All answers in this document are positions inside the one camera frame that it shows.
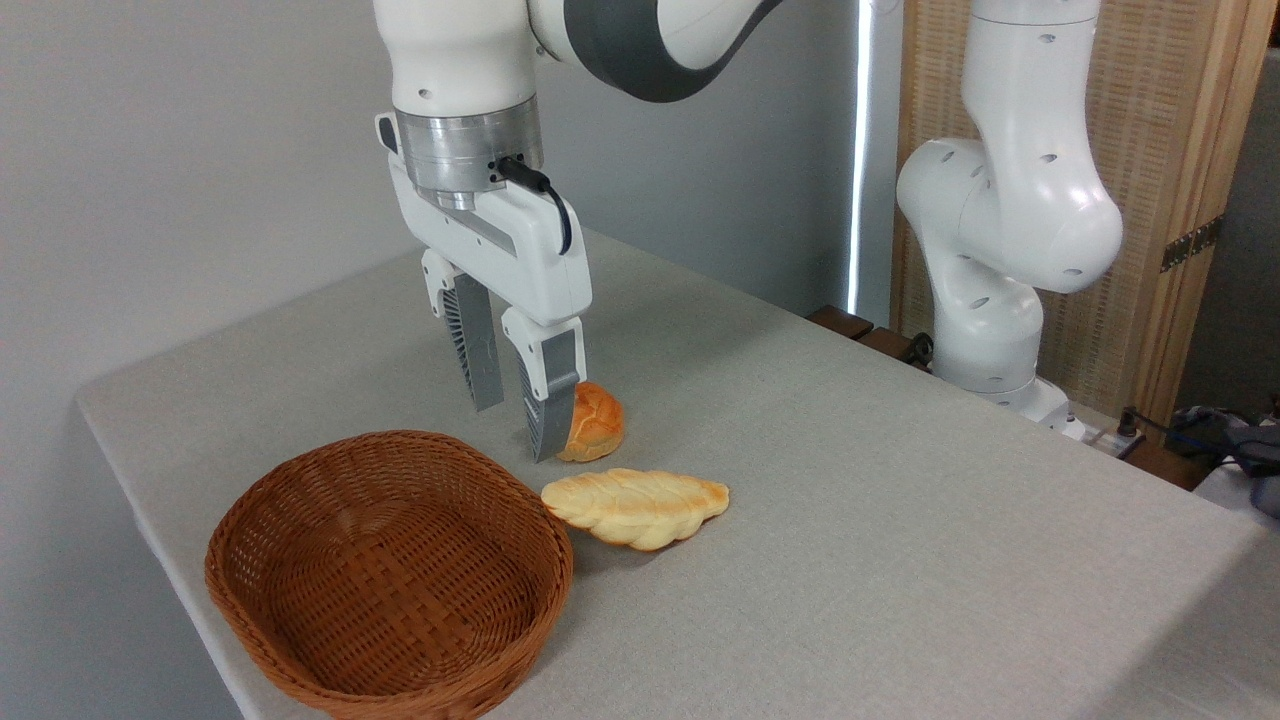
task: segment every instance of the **bread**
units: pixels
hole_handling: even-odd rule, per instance
[[[614,468],[543,488],[543,503],[609,544],[654,551],[686,539],[728,507],[728,488],[690,475]]]
[[[622,445],[622,404],[603,387],[584,380],[573,391],[573,424],[568,443],[556,457],[568,462],[590,462]]]

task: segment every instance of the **white wall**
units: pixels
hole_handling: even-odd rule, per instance
[[[785,3],[678,106],[547,73],[548,170],[603,232],[796,311],[838,302],[851,15]],[[372,13],[0,17],[0,717],[232,717],[72,396],[415,246],[371,132],[389,96]]]

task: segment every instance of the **black cable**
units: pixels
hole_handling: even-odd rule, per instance
[[[1242,445],[1254,443],[1254,445],[1265,445],[1265,446],[1268,446],[1268,447],[1280,447],[1280,445],[1277,445],[1277,443],[1267,442],[1267,441],[1261,441],[1261,439],[1258,439],[1258,441],[1244,441],[1244,442],[1240,442],[1240,443],[1230,443],[1230,445],[1217,445],[1217,443],[1203,442],[1203,441],[1196,439],[1193,437],[1184,436],[1183,433],[1180,433],[1180,432],[1178,432],[1178,430],[1175,430],[1172,428],[1166,428],[1165,425],[1162,425],[1162,424],[1152,420],[1151,418],[1143,415],[1142,413],[1138,413],[1137,407],[1132,407],[1132,406],[1130,407],[1125,407],[1124,409],[1124,414],[1125,415],[1132,415],[1133,418],[1137,418],[1138,420],[1142,420],[1143,424],[1151,427],[1155,430],[1158,430],[1158,432],[1164,433],[1169,438],[1176,439],[1178,442],[1183,442],[1183,443],[1189,445],[1192,447],[1198,447],[1201,450],[1204,450],[1207,452],[1212,452],[1212,454],[1216,454],[1216,455],[1221,455],[1221,456],[1230,455],[1231,457],[1236,457],[1239,460],[1245,460],[1248,462],[1257,462],[1260,465],[1274,465],[1275,464],[1275,459],[1271,459],[1271,457],[1260,457],[1257,455],[1251,455],[1248,452],[1242,452],[1240,451],[1240,446]]]
[[[497,170],[502,173],[506,179],[509,179],[521,187],[550,196],[552,201],[556,202],[556,209],[559,211],[561,217],[561,237],[563,241],[561,242],[559,254],[564,255],[568,252],[568,249],[573,245],[573,224],[568,218],[568,208],[564,205],[559,193],[556,192],[556,188],[552,187],[552,179],[530,168],[520,159],[511,158],[509,155],[498,160]]]
[[[552,196],[552,201],[556,202],[556,209],[561,214],[561,233],[564,236],[564,242],[561,243],[561,255],[568,252],[570,245],[573,243],[573,224],[568,219],[568,208],[564,206],[564,201],[561,200],[556,188],[550,184],[547,186],[547,195]]]

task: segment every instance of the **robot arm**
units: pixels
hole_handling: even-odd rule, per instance
[[[489,293],[506,300],[538,460],[564,447],[586,379],[591,302],[581,227],[538,172],[539,58],[649,101],[681,100],[724,68],[778,0],[374,0],[394,113],[378,117],[396,195],[426,246],[431,310],[477,410],[503,400]]]
[[[1123,231],[1084,122],[1100,5],[974,0],[961,94],[982,142],[927,142],[899,178],[933,287],[934,374],[1059,430],[1066,397],[1036,378],[1034,288],[1092,284]]]

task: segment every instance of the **woven basket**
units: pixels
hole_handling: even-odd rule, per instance
[[[532,669],[568,594],[563,525],[448,436],[370,433],[253,484],[205,582],[253,662],[340,720],[479,717]]]

